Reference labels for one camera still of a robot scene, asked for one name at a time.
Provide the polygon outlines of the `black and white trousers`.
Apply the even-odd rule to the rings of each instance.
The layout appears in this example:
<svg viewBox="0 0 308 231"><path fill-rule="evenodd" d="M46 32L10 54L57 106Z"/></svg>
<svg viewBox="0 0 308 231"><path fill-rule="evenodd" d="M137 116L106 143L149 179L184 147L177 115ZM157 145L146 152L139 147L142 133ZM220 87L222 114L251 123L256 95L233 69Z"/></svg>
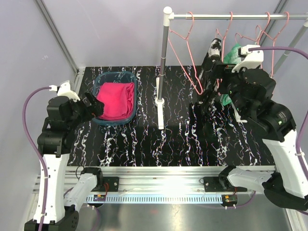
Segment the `black and white trousers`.
<svg viewBox="0 0 308 231"><path fill-rule="evenodd" d="M210 43L198 77L203 87L203 94L198 96L194 107L198 122L205 122L210 116L210 113L214 110L213 106L219 106L219 96L217 93L214 93L216 80L213 78L212 74L214 65L216 63L222 63L221 53L221 39L215 38Z"/></svg>

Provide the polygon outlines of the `pink trousers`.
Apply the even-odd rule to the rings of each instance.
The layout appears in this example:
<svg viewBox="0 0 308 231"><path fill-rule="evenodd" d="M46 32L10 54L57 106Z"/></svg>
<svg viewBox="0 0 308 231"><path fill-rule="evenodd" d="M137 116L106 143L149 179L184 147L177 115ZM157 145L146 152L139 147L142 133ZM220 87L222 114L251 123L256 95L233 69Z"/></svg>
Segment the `pink trousers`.
<svg viewBox="0 0 308 231"><path fill-rule="evenodd" d="M109 121L129 118L134 109L134 90L133 82L105 82L101 85L96 98L104 103L104 112L99 118Z"/></svg>

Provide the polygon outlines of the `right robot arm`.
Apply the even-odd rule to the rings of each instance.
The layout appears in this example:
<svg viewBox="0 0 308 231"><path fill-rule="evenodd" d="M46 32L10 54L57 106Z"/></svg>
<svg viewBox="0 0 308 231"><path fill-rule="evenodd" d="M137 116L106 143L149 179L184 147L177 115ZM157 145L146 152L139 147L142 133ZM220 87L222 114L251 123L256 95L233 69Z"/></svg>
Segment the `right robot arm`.
<svg viewBox="0 0 308 231"><path fill-rule="evenodd" d="M209 76L222 80L218 92L231 98L235 112L262 139L273 156L275 170L226 167L219 174L219 187L225 191L241 187L262 192L278 207L307 211L308 180L302 171L307 163L296 152L297 132L292 113L271 99L276 82L267 72L258 68L233 71L233 67L216 62Z"/></svg>

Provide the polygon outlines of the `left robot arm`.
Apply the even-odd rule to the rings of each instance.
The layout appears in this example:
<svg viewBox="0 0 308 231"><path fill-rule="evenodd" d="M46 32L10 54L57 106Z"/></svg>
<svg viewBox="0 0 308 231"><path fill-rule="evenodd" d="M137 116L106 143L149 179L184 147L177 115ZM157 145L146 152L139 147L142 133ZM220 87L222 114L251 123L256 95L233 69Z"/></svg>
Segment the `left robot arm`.
<svg viewBox="0 0 308 231"><path fill-rule="evenodd" d="M66 166L75 140L75 129L103 114L104 104L91 93L86 93L90 102L85 103L68 96L56 96L49 100L48 116L42 133L34 144L41 164L39 197L36 212L25 223L26 231L74 231L77 228L79 211L89 193L104 186L103 174L98 167L86 167L73 189L64 192Z"/></svg>

